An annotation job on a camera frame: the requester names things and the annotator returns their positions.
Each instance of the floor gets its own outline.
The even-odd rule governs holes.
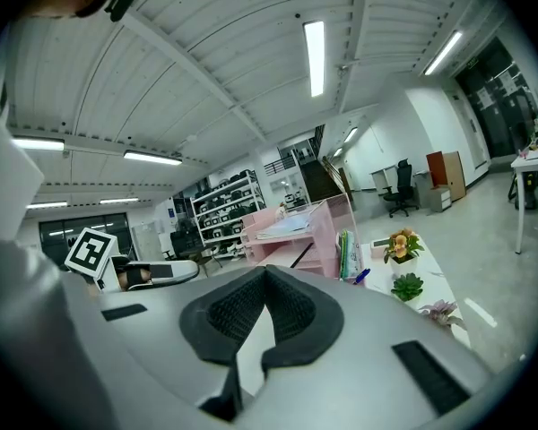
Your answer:
[[[517,211],[508,202],[510,181],[509,173],[489,174],[450,209],[411,210],[409,218],[397,213],[390,219],[376,193],[353,194],[362,243],[404,227],[422,236],[456,296],[473,350],[495,372],[529,355],[538,336],[538,211],[526,212],[523,250],[515,254]],[[209,275],[247,262],[223,260],[221,264],[222,269],[210,262]],[[467,298],[488,313],[495,326],[466,304]],[[255,394],[259,381],[252,378],[251,385],[244,386]]]

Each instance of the yellow flower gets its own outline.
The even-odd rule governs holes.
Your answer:
[[[406,245],[406,236],[400,235],[395,238],[396,245]]]
[[[406,247],[404,245],[395,245],[395,255],[397,258],[406,256]]]

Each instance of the shelving unit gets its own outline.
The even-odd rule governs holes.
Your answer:
[[[224,203],[223,205],[219,205],[205,212],[199,211],[200,207],[203,205],[204,202],[212,201],[213,199],[221,196],[222,194],[230,194],[233,191],[238,190],[239,188],[242,188],[242,190],[249,189],[251,191],[251,194],[240,197],[234,201]],[[200,223],[199,220],[204,219],[204,217],[215,214],[216,212],[222,209],[225,209],[227,207],[230,207],[232,205],[241,204],[241,203],[250,204],[252,200],[253,202],[255,202],[255,206],[257,210],[258,211],[261,210],[260,202],[265,203],[265,200],[263,198],[263,195],[261,194],[261,188],[259,187],[259,183],[256,181],[254,177],[251,176],[251,174],[247,174],[243,178],[240,178],[239,180],[236,180],[235,182],[225,185],[223,188],[213,189],[210,193],[206,194],[205,196],[201,196],[197,199],[192,199],[191,206],[194,210],[195,220],[197,223],[197,229],[199,231],[199,236],[201,237],[202,243],[204,245],[210,245],[210,244],[222,243],[223,241],[234,241],[235,239],[240,239],[242,236],[242,233],[215,237],[212,239],[205,239],[204,232],[212,230],[212,229],[223,228],[225,226],[240,223],[241,219],[245,215],[239,218],[229,219],[227,221],[223,221],[222,223],[217,223],[216,225],[211,225],[204,228],[202,228],[202,224]],[[232,258],[234,256],[235,256],[234,254],[216,254],[215,258]],[[238,254],[238,256],[245,256],[245,252]]]

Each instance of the ceiling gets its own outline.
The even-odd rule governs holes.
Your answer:
[[[36,202],[157,202],[261,144],[323,123],[338,140],[336,130],[373,112],[389,74],[421,73],[466,27],[451,53],[460,65],[503,11],[496,0],[135,0],[119,23],[105,13],[18,22],[9,126],[67,139],[64,153],[29,151],[45,175]],[[317,98],[302,30],[314,20],[325,22],[326,38]],[[132,147],[184,164],[123,159]]]

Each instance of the wooden cabinet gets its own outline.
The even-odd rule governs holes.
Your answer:
[[[434,186],[446,185],[450,190],[451,201],[456,201],[466,196],[466,184],[464,183],[463,163],[458,151],[443,153],[437,151],[427,155],[430,175]]]

